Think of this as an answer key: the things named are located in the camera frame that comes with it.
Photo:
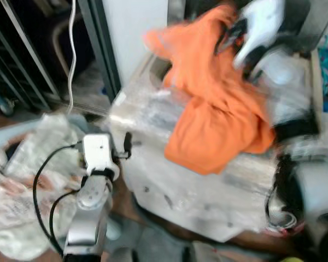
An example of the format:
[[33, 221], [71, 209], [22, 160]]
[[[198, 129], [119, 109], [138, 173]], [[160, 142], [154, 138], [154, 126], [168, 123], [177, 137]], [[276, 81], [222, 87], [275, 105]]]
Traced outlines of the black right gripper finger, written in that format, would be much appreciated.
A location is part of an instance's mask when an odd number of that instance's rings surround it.
[[222, 53], [230, 45], [232, 45], [232, 35], [230, 33], [221, 35], [215, 44], [215, 55]]

